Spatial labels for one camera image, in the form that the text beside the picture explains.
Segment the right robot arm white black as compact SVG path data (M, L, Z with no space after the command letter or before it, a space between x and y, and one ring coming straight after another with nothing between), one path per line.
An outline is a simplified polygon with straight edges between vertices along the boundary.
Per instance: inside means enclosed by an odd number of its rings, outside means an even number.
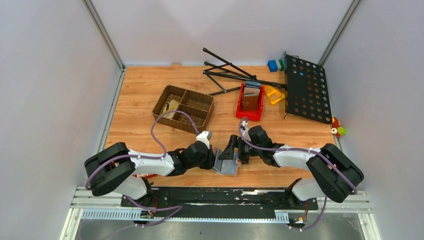
M357 193L364 180L363 172L337 146L327 143L321 148L297 148L273 142L262 126L240 126L241 136L231 135L224 151L216 151L215 164L222 174L233 174L236 163L247 164L259 157L277 168L293 167L309 171L311 178L298 178L285 189L286 204L298 209L305 201L327 197L342 203Z

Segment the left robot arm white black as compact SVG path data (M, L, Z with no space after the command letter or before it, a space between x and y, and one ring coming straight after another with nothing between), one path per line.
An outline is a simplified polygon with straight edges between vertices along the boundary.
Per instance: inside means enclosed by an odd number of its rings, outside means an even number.
M211 146L201 141L165 154L136 152L124 142L118 142L84 162L88 177L85 188L96 197L112 192L126 195L146 207L152 203L153 193L147 181L136 175L174 177L192 168L210 170L214 163Z

